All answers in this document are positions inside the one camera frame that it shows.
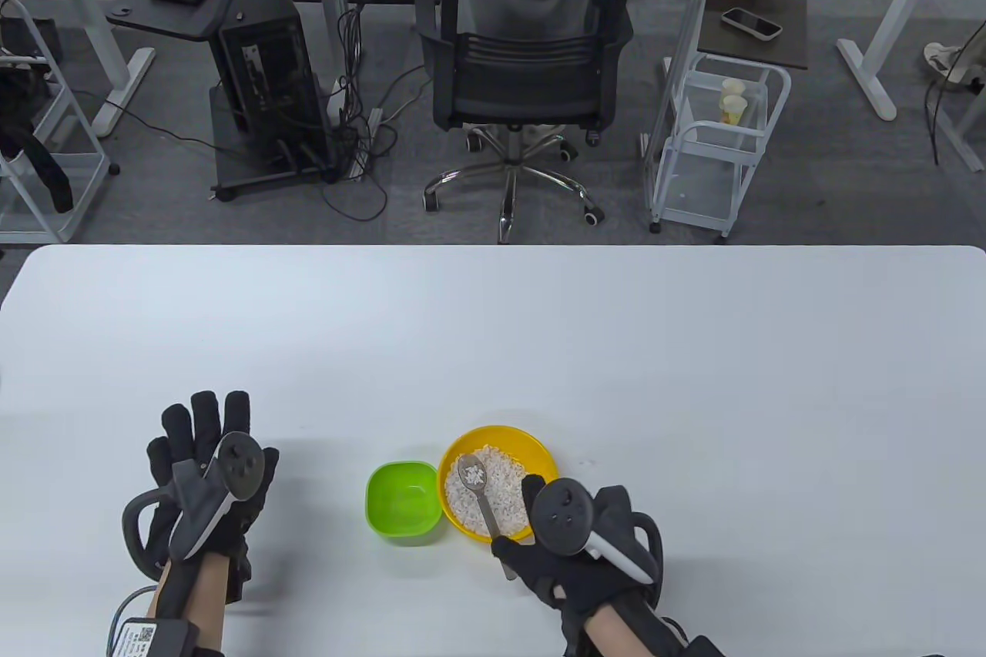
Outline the person's left hand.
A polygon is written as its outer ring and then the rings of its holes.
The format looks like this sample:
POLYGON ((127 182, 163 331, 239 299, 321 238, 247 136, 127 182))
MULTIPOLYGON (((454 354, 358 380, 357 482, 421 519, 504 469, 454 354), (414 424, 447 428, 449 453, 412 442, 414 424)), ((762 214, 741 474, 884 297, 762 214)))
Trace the person's left hand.
MULTIPOLYGON (((190 405, 177 403, 162 412, 163 435, 149 442, 146 453, 150 471, 158 487, 165 487, 173 478, 173 464, 193 461, 195 473, 204 475, 215 458, 220 442, 229 433, 250 433, 250 395, 233 391, 226 395, 224 406, 213 391, 200 391, 190 398, 190 405)), ((230 561, 226 577, 226 601, 236 603, 242 598, 244 584, 253 578, 249 560, 247 533, 260 516, 275 475, 280 453, 274 447, 262 449, 262 477, 257 491, 250 498, 232 503, 229 512, 219 519, 216 527, 201 545, 202 554, 226 556, 230 561)), ((159 580, 169 559, 169 539, 182 515, 179 503, 160 502, 153 513, 145 544, 148 576, 159 580)))

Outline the person's right hand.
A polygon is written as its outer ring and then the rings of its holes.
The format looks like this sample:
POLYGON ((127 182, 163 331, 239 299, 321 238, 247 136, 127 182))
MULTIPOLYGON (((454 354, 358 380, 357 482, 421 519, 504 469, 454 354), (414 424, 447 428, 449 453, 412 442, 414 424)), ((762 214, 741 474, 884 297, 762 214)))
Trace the person's right hand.
POLYGON ((533 542, 493 538, 492 554, 550 608, 578 619, 622 596, 655 607, 663 583, 661 531, 632 509, 623 485, 596 494, 573 478, 522 480, 522 501, 533 542))

